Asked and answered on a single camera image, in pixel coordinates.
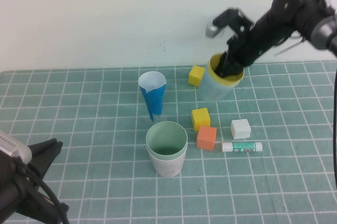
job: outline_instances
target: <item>orange block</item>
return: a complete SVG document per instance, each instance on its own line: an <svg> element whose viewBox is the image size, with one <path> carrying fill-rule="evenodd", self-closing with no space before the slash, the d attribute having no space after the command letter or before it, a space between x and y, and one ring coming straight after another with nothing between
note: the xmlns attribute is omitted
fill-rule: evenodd
<svg viewBox="0 0 337 224"><path fill-rule="evenodd" d="M207 125L200 126L198 136L196 138L196 146L200 149L213 151L216 137L216 128Z"/></svg>

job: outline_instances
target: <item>yellow block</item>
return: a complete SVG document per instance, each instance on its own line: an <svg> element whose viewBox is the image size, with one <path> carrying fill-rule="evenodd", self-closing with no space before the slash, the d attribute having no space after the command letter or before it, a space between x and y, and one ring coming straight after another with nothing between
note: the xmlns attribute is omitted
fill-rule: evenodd
<svg viewBox="0 0 337 224"><path fill-rule="evenodd" d="M198 87L204 72L205 69L203 67L194 66L189 74L189 84Z"/></svg>
<svg viewBox="0 0 337 224"><path fill-rule="evenodd" d="M211 126L211 118L207 108L192 110L192 123L195 131L199 131L201 125Z"/></svg>

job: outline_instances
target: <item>blue paper cone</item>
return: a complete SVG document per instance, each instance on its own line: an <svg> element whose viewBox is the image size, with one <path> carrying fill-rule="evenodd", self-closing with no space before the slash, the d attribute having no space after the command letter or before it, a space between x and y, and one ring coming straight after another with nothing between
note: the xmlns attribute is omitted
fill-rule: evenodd
<svg viewBox="0 0 337 224"><path fill-rule="evenodd" d="M166 78L160 72L149 71L139 77L138 83L150 118L154 121L153 115L162 114Z"/></svg>

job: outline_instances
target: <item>white block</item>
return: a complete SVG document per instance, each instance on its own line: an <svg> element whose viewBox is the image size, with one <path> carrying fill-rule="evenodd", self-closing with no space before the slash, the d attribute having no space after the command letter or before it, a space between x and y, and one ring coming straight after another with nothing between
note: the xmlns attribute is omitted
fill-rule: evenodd
<svg viewBox="0 0 337 224"><path fill-rule="evenodd" d="M249 136L251 136L251 127L249 126L248 120L232 120L231 132L234 140L249 138Z"/></svg>

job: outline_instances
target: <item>black robotic arm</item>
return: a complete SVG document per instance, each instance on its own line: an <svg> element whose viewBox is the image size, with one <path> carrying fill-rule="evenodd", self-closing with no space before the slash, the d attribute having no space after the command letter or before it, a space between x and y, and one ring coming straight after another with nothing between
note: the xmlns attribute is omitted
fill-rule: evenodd
<svg viewBox="0 0 337 224"><path fill-rule="evenodd" d="M230 26L236 33L228 41L215 72L220 77L238 75L273 46L298 31L316 49L328 49L337 56L337 17L325 0L273 0L272 6L255 25L239 9L228 9L206 28L215 37Z"/></svg>

